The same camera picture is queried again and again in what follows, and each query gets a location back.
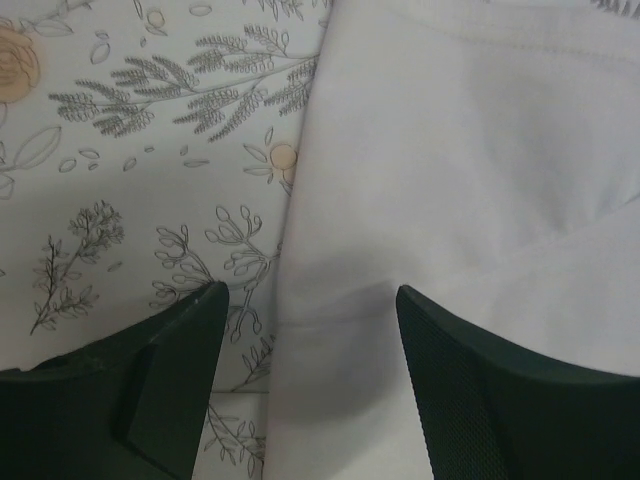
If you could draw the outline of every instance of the branch illustration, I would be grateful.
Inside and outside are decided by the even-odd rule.
[[[253,478],[255,473],[264,467],[266,437],[256,435],[256,426],[252,421],[240,422],[238,417],[220,415],[212,405],[207,410],[207,423],[213,432],[211,439],[204,447],[205,451],[220,444],[220,460],[228,458],[232,465],[247,459],[247,474]]]
[[[4,143],[0,141],[0,200],[13,196],[15,180],[11,172],[30,170],[47,160],[58,148],[62,130],[59,126],[48,127],[27,138],[10,161],[7,161]]]
[[[304,108],[318,54],[292,55],[289,34],[260,25],[245,25],[245,38],[209,35],[196,41],[203,52],[187,60],[187,67],[168,58],[126,57],[130,68],[111,73],[115,87],[93,80],[76,85],[89,90],[52,93],[60,103],[58,114],[68,121],[92,121],[103,135],[119,138],[146,128],[155,117],[150,107],[160,102],[190,99],[188,113],[174,123],[195,123],[195,134],[217,127],[209,137],[215,142],[245,122],[260,106],[282,105],[280,115]],[[249,47],[249,41],[259,47]],[[199,75],[218,70],[243,74],[227,82],[199,87]],[[288,72],[288,85],[269,95],[258,88],[267,78]]]
[[[76,2],[70,0],[60,0],[58,6],[44,15],[35,19],[20,19],[20,28],[18,33],[36,32],[43,37],[61,37],[72,35],[73,30],[63,20],[69,12],[79,8],[91,10],[91,4],[98,0],[78,0]]]
[[[273,262],[280,256],[281,246],[278,245],[273,255],[265,254],[252,241],[262,228],[262,219],[252,215],[248,207],[240,208],[240,215],[246,226],[241,228],[239,223],[231,218],[229,212],[222,206],[216,208],[216,216],[220,222],[217,231],[205,230],[204,234],[211,243],[225,246],[242,247],[231,252],[223,268],[233,271],[235,277],[246,276],[243,280],[229,283],[230,290],[243,290],[244,299],[241,304],[229,307],[227,318],[227,332],[231,329],[231,342],[236,343],[242,336],[242,325],[249,316],[253,319],[253,332],[262,331],[262,323],[258,312],[251,306],[251,299],[256,288],[271,271]],[[166,227],[158,227],[159,241],[163,247],[170,250],[158,250],[156,258],[162,261],[163,267],[172,270],[179,268],[181,273],[174,273],[172,282],[160,280],[153,282],[156,289],[156,302],[151,302],[152,308],[168,306],[194,292],[200,286],[214,281],[214,276],[202,258],[189,245],[189,229],[182,225],[180,232]]]
[[[262,349],[260,352],[258,352],[256,347],[252,346],[251,358],[247,355],[242,355],[242,361],[249,370],[249,374],[242,383],[233,387],[232,392],[238,392],[271,373],[271,354],[273,353],[275,340],[276,337],[274,335],[269,335],[269,341],[261,338],[260,344],[262,345]]]
[[[37,318],[30,335],[38,327],[55,330],[60,317],[78,318],[80,315],[88,315],[89,309],[98,300],[98,295],[92,293],[91,285],[79,294],[74,294],[69,282],[82,278],[82,273],[73,271],[72,267],[78,260],[95,265],[101,252],[108,250],[113,244],[120,244],[124,238],[120,220],[120,214],[104,201],[94,204],[92,209],[81,209],[69,224],[71,233],[80,239],[73,254],[63,250],[62,240],[54,241],[49,235],[42,249],[45,256],[39,260],[41,266],[34,269],[38,278],[33,285],[43,290],[47,297],[43,304],[34,303]]]

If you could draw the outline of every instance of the orange flower illustration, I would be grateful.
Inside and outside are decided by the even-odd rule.
[[[29,37],[0,25],[0,103],[26,97],[40,80],[38,58]]]
[[[288,185],[293,185],[296,163],[298,162],[298,152],[296,152],[291,145],[283,143],[271,149],[269,159],[271,160],[271,165],[282,172],[282,179]]]

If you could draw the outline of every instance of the dark green plastic piece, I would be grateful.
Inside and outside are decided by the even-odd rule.
[[[215,283],[31,371],[0,372],[0,479],[190,480],[228,303]]]
[[[527,350],[411,287],[396,304],[436,480],[640,479],[639,378]]]

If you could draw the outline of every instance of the wildflower illustration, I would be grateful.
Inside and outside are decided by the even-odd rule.
[[[124,230],[120,221],[120,214],[109,203],[101,201],[93,208],[81,209],[69,222],[68,230],[78,239],[75,249],[65,248],[62,239],[54,240],[49,235],[42,248],[44,255],[34,269],[37,279],[33,286],[42,290],[45,298],[34,302],[36,320],[31,335],[40,327],[55,330],[60,318],[88,315],[99,296],[90,284],[76,288],[83,275],[74,268],[78,262],[96,265],[102,252],[122,242]]]

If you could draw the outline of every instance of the white cloth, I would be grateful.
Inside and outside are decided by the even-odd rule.
[[[277,284],[266,480],[428,478],[401,284],[640,375],[639,44],[591,7],[334,7]]]

